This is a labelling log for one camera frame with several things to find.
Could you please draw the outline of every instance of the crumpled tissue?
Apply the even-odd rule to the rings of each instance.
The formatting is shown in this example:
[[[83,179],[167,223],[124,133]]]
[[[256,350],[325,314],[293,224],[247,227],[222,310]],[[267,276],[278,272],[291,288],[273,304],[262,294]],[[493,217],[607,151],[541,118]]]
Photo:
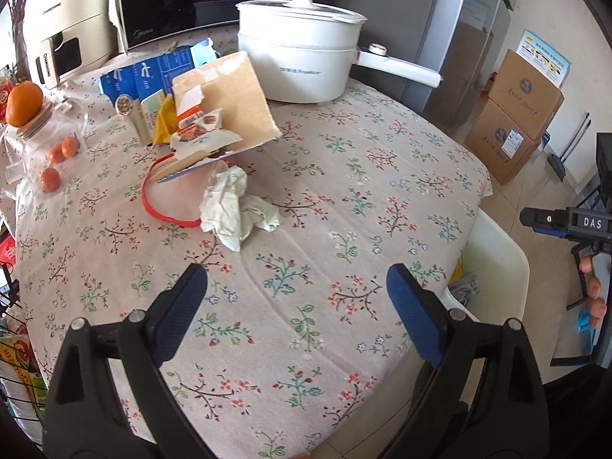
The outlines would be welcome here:
[[[278,209],[259,197],[246,194],[247,173],[234,166],[215,171],[204,192],[200,205],[200,227],[213,231],[221,243],[230,250],[239,251],[240,244],[253,226],[274,231],[283,218]]]

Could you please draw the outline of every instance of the white electric cooking pot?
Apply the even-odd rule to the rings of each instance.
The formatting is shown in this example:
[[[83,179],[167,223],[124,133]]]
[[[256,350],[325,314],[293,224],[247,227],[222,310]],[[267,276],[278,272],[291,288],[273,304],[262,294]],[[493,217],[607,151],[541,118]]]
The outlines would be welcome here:
[[[240,50],[249,58],[265,97],[288,103],[319,103],[344,93],[353,64],[437,88],[439,73],[387,57],[372,44],[357,48],[364,16],[313,0],[255,0],[240,10]]]

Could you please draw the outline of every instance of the flattened cardboard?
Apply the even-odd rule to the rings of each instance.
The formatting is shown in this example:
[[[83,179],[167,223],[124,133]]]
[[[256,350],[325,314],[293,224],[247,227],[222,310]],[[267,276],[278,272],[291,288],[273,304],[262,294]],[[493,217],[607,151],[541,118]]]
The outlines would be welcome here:
[[[508,50],[489,98],[532,140],[539,140],[563,103],[563,94],[540,71]]]
[[[506,143],[512,131],[514,133],[510,140],[514,143]],[[522,141],[517,148],[515,144],[520,137],[522,137]],[[465,143],[489,169],[489,172],[500,185],[505,185],[520,172],[538,148],[540,141],[531,140],[516,122],[493,101],[489,100],[478,121],[469,131]],[[502,149],[504,143],[506,143],[506,151],[514,153],[512,157],[509,157],[506,151]],[[508,144],[513,145],[511,150],[509,150]]]
[[[265,101],[253,66],[246,52],[237,52],[186,72],[172,81],[176,103],[181,96],[197,86],[202,88],[203,112],[223,110],[223,128],[243,137],[226,147],[226,153],[207,158],[208,153],[194,153],[185,159],[166,165],[151,176],[153,181],[181,176],[230,155],[263,145],[282,135]]]

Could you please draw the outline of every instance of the refrigerator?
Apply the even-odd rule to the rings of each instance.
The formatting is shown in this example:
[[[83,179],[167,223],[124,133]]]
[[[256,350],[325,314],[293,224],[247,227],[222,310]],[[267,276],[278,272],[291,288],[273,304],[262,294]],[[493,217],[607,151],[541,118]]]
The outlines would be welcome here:
[[[316,0],[363,14],[359,45],[379,43],[390,56],[437,70],[436,90],[374,70],[351,76],[451,133],[464,124],[487,82],[516,0]]]

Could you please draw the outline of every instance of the sticker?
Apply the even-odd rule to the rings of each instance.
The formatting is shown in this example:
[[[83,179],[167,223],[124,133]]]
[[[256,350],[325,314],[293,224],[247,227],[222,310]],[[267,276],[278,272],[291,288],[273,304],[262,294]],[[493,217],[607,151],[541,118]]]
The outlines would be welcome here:
[[[497,131],[495,131],[495,139],[500,143],[506,141],[506,131],[502,128],[497,129]]]
[[[518,147],[521,146],[522,136],[515,130],[510,131],[510,134],[506,138],[506,141],[501,145],[502,151],[510,158],[514,157]]]
[[[519,86],[521,88],[521,91],[523,93],[525,93],[525,94],[530,94],[531,91],[533,90],[533,84],[527,78],[521,79],[521,82],[519,83]]]

